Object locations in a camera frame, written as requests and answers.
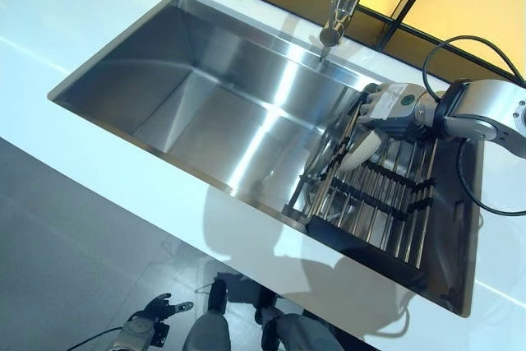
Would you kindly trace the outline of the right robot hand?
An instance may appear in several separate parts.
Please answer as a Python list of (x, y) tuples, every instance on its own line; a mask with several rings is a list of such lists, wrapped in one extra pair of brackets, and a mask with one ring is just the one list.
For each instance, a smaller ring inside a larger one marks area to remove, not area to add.
[(416, 117), (418, 101), (427, 91), (411, 83), (368, 84), (358, 110), (357, 124), (378, 130), (396, 140), (420, 140), (427, 127)]

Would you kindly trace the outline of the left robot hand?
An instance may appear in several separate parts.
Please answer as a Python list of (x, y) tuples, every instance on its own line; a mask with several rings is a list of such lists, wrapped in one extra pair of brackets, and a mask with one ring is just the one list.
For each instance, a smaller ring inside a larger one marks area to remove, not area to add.
[(132, 313), (127, 321), (133, 321), (137, 317), (145, 318), (153, 322), (154, 334), (151, 345), (160, 346), (168, 337), (170, 326), (164, 321), (182, 312), (189, 312), (194, 307), (194, 302), (183, 302), (171, 304), (171, 293), (162, 293), (153, 298), (142, 310)]

